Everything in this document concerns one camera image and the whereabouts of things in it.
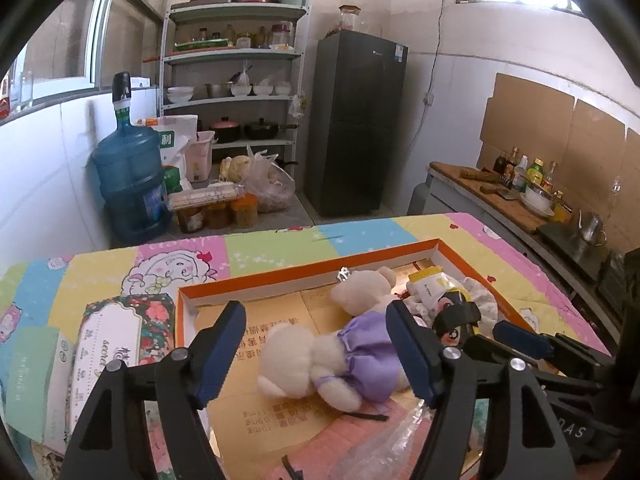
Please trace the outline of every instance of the refrigerator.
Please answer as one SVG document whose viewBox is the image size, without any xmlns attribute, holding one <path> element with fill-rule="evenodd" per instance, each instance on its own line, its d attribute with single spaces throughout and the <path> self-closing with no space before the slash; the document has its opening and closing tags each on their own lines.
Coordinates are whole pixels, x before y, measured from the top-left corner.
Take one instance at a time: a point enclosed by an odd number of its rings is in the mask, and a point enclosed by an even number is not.
<svg viewBox="0 0 640 480">
<path fill-rule="evenodd" d="M 324 217 L 380 208 L 408 49 L 343 30 L 318 43 L 305 195 Z"/>
</svg>

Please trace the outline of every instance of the teddy bear head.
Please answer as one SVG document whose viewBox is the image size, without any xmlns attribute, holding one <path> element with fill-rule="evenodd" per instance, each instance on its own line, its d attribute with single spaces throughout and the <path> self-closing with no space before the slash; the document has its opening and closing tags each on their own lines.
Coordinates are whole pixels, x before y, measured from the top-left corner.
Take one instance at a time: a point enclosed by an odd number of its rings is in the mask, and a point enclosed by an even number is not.
<svg viewBox="0 0 640 480">
<path fill-rule="evenodd" d="M 302 399 L 315 391 L 309 377 L 316 336 L 301 325 L 281 323 L 267 332 L 258 389 L 270 397 Z"/>
<path fill-rule="evenodd" d="M 388 267 L 355 270 L 331 290 L 331 299 L 348 314 L 360 316 L 374 308 L 396 286 L 396 274 Z"/>
</svg>

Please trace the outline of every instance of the mint green box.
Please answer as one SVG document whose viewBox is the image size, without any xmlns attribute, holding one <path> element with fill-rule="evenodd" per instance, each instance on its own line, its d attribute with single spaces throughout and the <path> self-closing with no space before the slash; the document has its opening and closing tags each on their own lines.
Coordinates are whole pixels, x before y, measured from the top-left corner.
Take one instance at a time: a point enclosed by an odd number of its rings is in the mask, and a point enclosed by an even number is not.
<svg viewBox="0 0 640 480">
<path fill-rule="evenodd" d="M 73 345 L 50 326 L 19 328 L 13 338 L 6 421 L 31 440 L 64 455 Z"/>
</svg>

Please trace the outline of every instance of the purple dress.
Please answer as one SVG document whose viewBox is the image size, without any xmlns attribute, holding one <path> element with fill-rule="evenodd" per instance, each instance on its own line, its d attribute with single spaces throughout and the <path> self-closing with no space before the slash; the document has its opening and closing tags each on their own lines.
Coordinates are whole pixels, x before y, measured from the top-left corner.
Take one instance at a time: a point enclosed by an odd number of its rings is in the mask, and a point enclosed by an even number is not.
<svg viewBox="0 0 640 480">
<path fill-rule="evenodd" d="M 347 372 L 339 376 L 363 399 L 385 402 L 393 393 L 401 369 L 396 349 L 386 332 L 385 315 L 367 312 L 355 317 L 337 333 L 344 346 Z M 316 389 L 335 379 L 322 377 L 315 381 Z"/>
</svg>

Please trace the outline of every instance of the wooden cutting board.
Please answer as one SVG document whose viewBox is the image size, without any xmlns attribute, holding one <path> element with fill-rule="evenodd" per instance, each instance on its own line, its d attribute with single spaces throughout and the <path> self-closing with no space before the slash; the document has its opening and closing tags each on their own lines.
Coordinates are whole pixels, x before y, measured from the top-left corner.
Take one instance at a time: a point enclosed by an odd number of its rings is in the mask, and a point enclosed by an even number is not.
<svg viewBox="0 0 640 480">
<path fill-rule="evenodd" d="M 459 186 L 473 193 L 480 200 L 506 216 L 527 234 L 532 235 L 538 230 L 538 227 L 548 223 L 548 220 L 539 218 L 527 211 L 521 202 L 516 200 L 508 202 L 496 194 L 487 195 L 482 193 L 480 186 L 499 186 L 499 184 L 487 184 L 485 182 L 478 182 L 477 180 L 460 178 L 460 170 L 464 168 L 463 166 L 452 166 L 441 162 L 432 162 L 430 167 L 432 170 L 446 176 Z"/>
</svg>

